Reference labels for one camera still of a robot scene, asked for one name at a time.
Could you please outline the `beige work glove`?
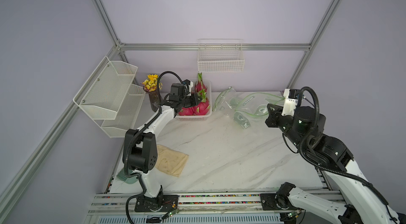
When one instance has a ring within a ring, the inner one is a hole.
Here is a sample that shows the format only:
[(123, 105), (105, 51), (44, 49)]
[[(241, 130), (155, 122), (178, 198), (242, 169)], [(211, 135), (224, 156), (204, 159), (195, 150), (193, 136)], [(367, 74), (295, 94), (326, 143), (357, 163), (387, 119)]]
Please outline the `beige work glove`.
[(155, 167), (162, 173), (180, 177), (189, 155), (172, 150), (163, 145), (157, 145), (158, 159)]

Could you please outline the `white mesh two-tier shelf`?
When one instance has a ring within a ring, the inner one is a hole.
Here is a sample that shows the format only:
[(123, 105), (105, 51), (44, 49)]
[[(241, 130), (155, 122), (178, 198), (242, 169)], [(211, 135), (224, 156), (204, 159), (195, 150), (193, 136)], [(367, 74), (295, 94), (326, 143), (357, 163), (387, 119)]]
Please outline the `white mesh two-tier shelf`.
[(145, 92), (134, 83), (137, 67), (108, 57), (73, 98), (73, 102), (110, 138), (123, 138), (135, 127)]

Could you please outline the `white plastic basket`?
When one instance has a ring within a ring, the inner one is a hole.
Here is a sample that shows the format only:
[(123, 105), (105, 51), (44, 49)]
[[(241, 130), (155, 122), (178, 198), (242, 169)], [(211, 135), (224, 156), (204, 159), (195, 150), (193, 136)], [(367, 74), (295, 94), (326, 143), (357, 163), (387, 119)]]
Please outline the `white plastic basket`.
[(177, 115), (175, 119), (180, 121), (200, 121), (206, 120), (212, 114), (211, 82), (209, 80), (203, 80), (203, 85), (207, 87), (207, 90), (205, 91), (206, 94), (204, 95), (203, 101), (199, 105), (191, 108), (193, 111), (193, 115)]

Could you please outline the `yellow flowers in vase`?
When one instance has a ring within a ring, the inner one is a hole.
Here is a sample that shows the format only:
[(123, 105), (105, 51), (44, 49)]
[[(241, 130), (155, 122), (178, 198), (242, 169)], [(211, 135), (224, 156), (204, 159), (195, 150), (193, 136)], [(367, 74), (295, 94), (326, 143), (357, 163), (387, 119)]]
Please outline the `yellow flowers in vase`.
[(162, 84), (158, 83), (158, 75), (147, 75), (147, 79), (142, 82), (143, 90), (148, 94), (150, 99), (151, 109), (156, 112), (159, 109), (162, 97), (159, 91)]

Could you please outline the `aluminium frame struts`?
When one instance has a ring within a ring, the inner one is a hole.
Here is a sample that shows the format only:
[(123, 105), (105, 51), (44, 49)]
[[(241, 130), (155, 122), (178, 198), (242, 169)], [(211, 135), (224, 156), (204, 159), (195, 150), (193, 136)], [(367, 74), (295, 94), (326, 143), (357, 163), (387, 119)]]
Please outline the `aluminium frame struts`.
[[(299, 50), (304, 51), (304, 55), (300, 60), (292, 78), (290, 79), (288, 86), (292, 87), (293, 84), (299, 78), (299, 75), (303, 71), (306, 63), (308, 62), (310, 56), (312, 55), (317, 43), (319, 42), (320, 38), (322, 37), (325, 29), (327, 28), (328, 24), (330, 23), (331, 19), (333, 18), (339, 4), (342, 0), (332, 0), (322, 17), (322, 20), (317, 27), (317, 30), (312, 37), (312, 40), (309, 44), (299, 44), (299, 43), (292, 43), (292, 44), (283, 44), (283, 43), (267, 43), (267, 44), (220, 44), (220, 43), (206, 43), (206, 44), (130, 44), (130, 43), (120, 43), (116, 33), (113, 30), (113, 26), (111, 21), (107, 15), (107, 11), (102, 3), (102, 0), (92, 0), (94, 3), (96, 10), (102, 19), (104, 25), (107, 27), (107, 31), (114, 42), (113, 47), (110, 49), (109, 53), (107, 54), (108, 58), (114, 58), (116, 55), (120, 55), (123, 60), (126, 59), (124, 52), (125, 51), (208, 51), (208, 52), (225, 52), (225, 51), (292, 51), (292, 50)], [(25, 193), (27, 187), (32, 182), (34, 176), (42, 166), (45, 158), (48, 156), (49, 152), (52, 150), (56, 142), (58, 141), (60, 135), (66, 129), (68, 123), (72, 120), (75, 113), (78, 111), (79, 106), (72, 101), (67, 109), (62, 113), (60, 118), (57, 122), (53, 125), (52, 129), (49, 133), (45, 136), (44, 140), (40, 143), (37, 149), (33, 152), (33, 154), (28, 158), (27, 162), (21, 168), (21, 170), (17, 173), (15, 178), (9, 184), (9, 186), (5, 189), (5, 191), (1, 195), (1, 212), (3, 215), (7, 215), (8, 212), (17, 204), (20, 198)]]

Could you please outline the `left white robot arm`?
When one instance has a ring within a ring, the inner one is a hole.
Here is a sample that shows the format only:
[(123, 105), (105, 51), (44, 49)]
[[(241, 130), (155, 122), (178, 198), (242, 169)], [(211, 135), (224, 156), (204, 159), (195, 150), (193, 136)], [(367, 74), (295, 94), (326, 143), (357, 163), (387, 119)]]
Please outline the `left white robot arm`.
[(137, 178), (142, 191), (130, 196), (125, 204), (125, 213), (130, 224), (134, 223), (130, 215), (130, 202), (137, 199), (140, 205), (158, 211), (163, 206), (163, 187), (154, 178), (153, 169), (158, 160), (156, 138), (164, 127), (173, 120), (183, 108), (195, 107), (201, 103), (202, 98), (193, 93), (193, 82), (182, 80), (176, 73), (165, 71), (157, 78), (160, 84), (162, 76), (174, 75), (180, 82), (171, 86), (170, 93), (158, 104), (158, 110), (141, 127), (136, 130), (129, 129), (125, 134), (122, 161), (124, 176)]

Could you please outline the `green hand brush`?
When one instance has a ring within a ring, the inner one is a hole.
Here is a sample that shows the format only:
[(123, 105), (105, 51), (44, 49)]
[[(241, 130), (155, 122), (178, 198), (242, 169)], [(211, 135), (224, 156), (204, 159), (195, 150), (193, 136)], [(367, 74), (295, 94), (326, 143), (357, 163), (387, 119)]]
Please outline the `green hand brush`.
[(125, 184), (135, 184), (139, 180), (139, 175), (137, 173), (135, 173), (134, 175), (130, 173), (128, 175), (125, 175), (125, 169), (122, 168), (116, 175), (116, 178), (119, 181), (124, 182)]

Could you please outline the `pink dragon fruit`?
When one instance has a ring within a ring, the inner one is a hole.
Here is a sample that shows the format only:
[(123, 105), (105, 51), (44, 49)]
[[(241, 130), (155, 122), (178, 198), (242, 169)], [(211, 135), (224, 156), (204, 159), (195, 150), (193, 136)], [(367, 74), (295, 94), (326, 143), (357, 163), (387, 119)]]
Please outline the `pink dragon fruit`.
[(207, 86), (203, 83), (203, 74), (201, 72), (197, 75), (197, 83), (195, 85), (195, 92), (200, 93), (203, 91), (205, 94), (207, 93)]

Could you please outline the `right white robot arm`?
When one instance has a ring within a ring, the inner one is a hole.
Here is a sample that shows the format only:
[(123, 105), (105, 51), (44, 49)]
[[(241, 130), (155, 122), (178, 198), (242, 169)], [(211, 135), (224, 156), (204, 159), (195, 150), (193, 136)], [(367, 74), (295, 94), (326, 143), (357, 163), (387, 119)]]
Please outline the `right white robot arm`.
[(264, 208), (311, 212), (334, 224), (404, 224), (406, 215), (394, 211), (370, 183), (349, 148), (324, 133), (326, 117), (320, 112), (317, 94), (310, 87), (286, 89), (283, 106), (268, 104), (269, 128), (278, 128), (307, 163), (325, 172), (347, 202), (335, 203), (285, 182), (272, 200), (262, 197)]

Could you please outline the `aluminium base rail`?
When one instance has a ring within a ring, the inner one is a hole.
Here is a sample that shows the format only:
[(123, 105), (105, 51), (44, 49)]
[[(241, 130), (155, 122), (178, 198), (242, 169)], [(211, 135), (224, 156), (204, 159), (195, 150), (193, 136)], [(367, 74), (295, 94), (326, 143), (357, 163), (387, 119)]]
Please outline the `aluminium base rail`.
[[(98, 194), (85, 218), (87, 224), (127, 224), (129, 194)], [(293, 209), (271, 209), (258, 192), (179, 193), (177, 210), (164, 224), (280, 224)]]

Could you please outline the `clear zip-top bag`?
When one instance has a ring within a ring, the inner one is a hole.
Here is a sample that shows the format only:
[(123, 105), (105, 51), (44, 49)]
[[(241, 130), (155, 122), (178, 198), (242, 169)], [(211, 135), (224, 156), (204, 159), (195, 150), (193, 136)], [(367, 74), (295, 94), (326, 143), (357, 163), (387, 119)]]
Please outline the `clear zip-top bag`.
[(247, 129), (251, 126), (249, 120), (242, 113), (237, 111), (237, 107), (241, 101), (242, 99), (238, 97), (235, 89), (228, 87), (218, 95), (213, 104), (212, 111), (222, 113), (232, 119), (241, 128)]
[(267, 93), (253, 93), (247, 95), (237, 105), (235, 111), (247, 118), (263, 118), (268, 115), (268, 104), (282, 106), (284, 98)]

